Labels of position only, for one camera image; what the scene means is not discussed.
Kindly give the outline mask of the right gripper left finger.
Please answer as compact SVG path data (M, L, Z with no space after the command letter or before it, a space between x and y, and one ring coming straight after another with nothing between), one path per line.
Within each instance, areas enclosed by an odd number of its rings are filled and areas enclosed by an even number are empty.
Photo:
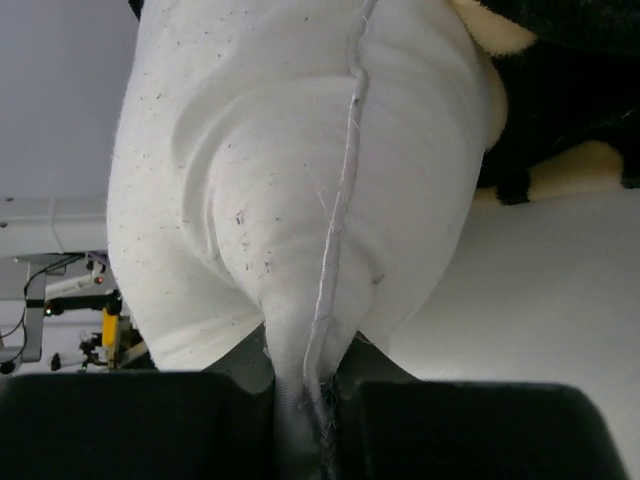
M24 375L1 383L4 479L271 479L267 391L216 373Z

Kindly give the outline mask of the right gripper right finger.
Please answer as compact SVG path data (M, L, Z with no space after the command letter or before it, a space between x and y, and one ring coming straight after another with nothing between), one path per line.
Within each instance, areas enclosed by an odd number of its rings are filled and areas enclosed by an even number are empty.
M345 479L625 479L595 405L559 384L362 382L339 404Z

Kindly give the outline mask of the white pillow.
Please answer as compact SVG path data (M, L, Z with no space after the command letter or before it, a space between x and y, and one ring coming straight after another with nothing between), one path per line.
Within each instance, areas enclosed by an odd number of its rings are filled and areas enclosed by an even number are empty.
M162 370L257 327L276 465L337 473L323 393L453 255L491 131L486 64L446 1L148 1L107 199L116 282Z

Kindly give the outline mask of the black floral pillowcase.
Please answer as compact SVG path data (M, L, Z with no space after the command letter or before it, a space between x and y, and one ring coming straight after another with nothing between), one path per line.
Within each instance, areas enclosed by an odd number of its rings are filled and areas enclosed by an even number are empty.
M492 132L474 200L515 206L639 185L639 5L456 1L486 57Z

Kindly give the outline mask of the aluminium mounting rail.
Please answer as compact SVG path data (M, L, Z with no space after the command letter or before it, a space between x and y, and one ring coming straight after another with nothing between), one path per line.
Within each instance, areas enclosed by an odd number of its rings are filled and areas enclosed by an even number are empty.
M1 199L1 298L22 296L26 267L19 257L104 252L106 197Z

